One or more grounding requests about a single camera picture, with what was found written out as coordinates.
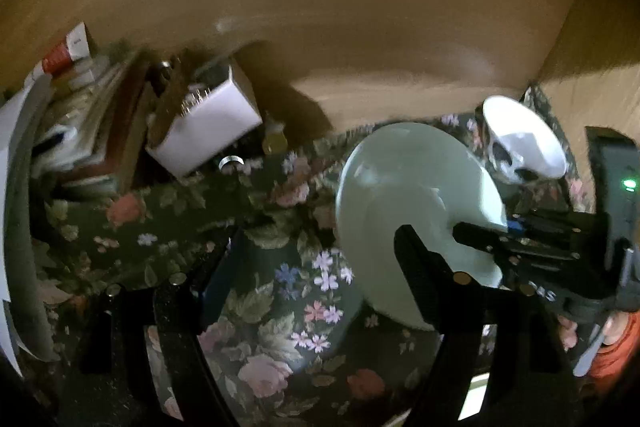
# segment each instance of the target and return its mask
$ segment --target white bowl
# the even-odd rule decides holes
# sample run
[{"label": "white bowl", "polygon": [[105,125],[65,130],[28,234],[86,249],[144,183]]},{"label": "white bowl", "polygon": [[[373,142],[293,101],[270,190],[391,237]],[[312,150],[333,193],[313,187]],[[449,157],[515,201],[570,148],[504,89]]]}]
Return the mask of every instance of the white bowl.
[{"label": "white bowl", "polygon": [[[568,163],[562,144],[542,118],[517,100],[508,96],[490,96],[482,103],[484,123],[489,128],[489,159],[505,182],[522,184],[517,169],[529,169],[542,178],[564,176]],[[511,162],[496,162],[494,142],[498,142],[511,157]]]},{"label": "white bowl", "polygon": [[342,170],[336,218],[354,283],[375,310],[409,327],[431,325],[422,320],[394,254],[401,225],[412,225],[453,271],[491,287],[502,278],[491,254],[451,235],[460,221],[506,230],[500,194],[475,156],[435,127],[396,123],[364,139]]}]

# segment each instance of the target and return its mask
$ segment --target orange fabric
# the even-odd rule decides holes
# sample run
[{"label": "orange fabric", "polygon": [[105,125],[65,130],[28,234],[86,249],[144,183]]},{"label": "orange fabric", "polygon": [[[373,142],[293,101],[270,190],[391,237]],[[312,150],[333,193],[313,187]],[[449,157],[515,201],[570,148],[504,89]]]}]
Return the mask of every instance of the orange fabric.
[{"label": "orange fabric", "polygon": [[610,346],[601,347],[593,359],[589,375],[593,378],[598,394],[606,393],[616,383],[639,343],[640,311],[629,314],[620,340]]}]

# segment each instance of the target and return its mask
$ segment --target book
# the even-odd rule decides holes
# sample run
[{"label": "book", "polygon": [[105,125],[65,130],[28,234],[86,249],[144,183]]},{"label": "book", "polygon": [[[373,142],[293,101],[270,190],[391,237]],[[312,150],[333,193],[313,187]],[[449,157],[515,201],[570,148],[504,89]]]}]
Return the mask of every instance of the book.
[{"label": "book", "polygon": [[82,168],[84,176],[81,178],[60,180],[61,189],[66,197],[87,200],[102,196],[116,196],[129,191],[146,137],[146,117],[153,112],[156,103],[158,98],[153,87],[148,82],[144,82],[142,94],[129,120],[124,140],[118,142],[117,162],[109,162],[107,158],[100,165]]},{"label": "book", "polygon": [[[59,145],[34,158],[31,169],[33,178],[38,178],[45,172],[72,171],[77,162],[92,155],[100,124],[111,101],[116,97],[127,75],[132,70],[132,66],[137,63],[137,56],[137,52],[130,52],[123,62],[112,66],[98,82],[86,86],[84,89],[90,93],[79,106],[66,102],[70,103],[71,108],[68,108],[68,112],[64,112],[63,115],[71,113],[73,116],[70,120],[65,116],[63,118],[64,125],[60,126],[66,128],[65,139]],[[70,98],[82,97],[84,89],[79,90]],[[49,107],[46,117],[53,118],[53,114],[62,113],[63,109],[58,107],[60,103]],[[45,136],[49,135],[55,127],[56,125],[50,127]]]},{"label": "book", "polygon": [[124,154],[129,128],[131,127],[138,102],[145,87],[148,69],[146,60],[139,60],[129,68],[118,92],[113,99],[111,125],[106,138],[106,152],[99,162],[84,162],[74,169],[60,174],[60,182],[66,184],[75,180],[95,178],[113,174],[120,165]]}]

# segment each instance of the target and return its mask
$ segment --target metal screw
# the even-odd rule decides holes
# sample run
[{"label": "metal screw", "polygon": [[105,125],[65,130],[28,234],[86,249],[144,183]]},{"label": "metal screw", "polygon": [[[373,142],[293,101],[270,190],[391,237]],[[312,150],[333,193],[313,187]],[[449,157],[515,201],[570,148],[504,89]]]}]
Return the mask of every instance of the metal screw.
[{"label": "metal screw", "polygon": [[182,272],[176,272],[169,276],[169,282],[173,286],[180,286],[187,280],[187,276]]},{"label": "metal screw", "polygon": [[115,298],[118,295],[118,293],[120,293],[121,289],[122,288],[120,287],[119,284],[111,284],[111,285],[107,286],[106,293],[107,293],[108,298],[110,298],[110,299]]},{"label": "metal screw", "polygon": [[455,272],[453,274],[453,282],[466,286],[471,282],[471,276],[467,272]]},{"label": "metal screw", "polygon": [[232,154],[231,156],[225,156],[220,160],[218,164],[218,170],[222,171],[222,168],[228,163],[239,163],[240,165],[244,165],[244,160],[240,156],[236,156]]},{"label": "metal screw", "polygon": [[521,284],[520,286],[518,286],[518,289],[520,290],[520,293],[527,297],[532,297],[536,294],[536,289],[533,288],[533,286],[529,283]]}]

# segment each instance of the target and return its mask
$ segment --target white plate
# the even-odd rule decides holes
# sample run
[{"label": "white plate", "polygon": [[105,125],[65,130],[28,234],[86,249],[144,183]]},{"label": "white plate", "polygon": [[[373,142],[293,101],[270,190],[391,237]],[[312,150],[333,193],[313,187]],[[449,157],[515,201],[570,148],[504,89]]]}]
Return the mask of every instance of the white plate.
[{"label": "white plate", "polygon": [[453,271],[496,287],[492,256],[457,243],[466,221],[506,230],[504,205],[491,176],[467,148],[435,127],[396,123],[375,131],[351,153],[336,200],[342,253],[372,307],[409,327],[429,328],[394,254],[394,234],[412,225],[424,245]]}]

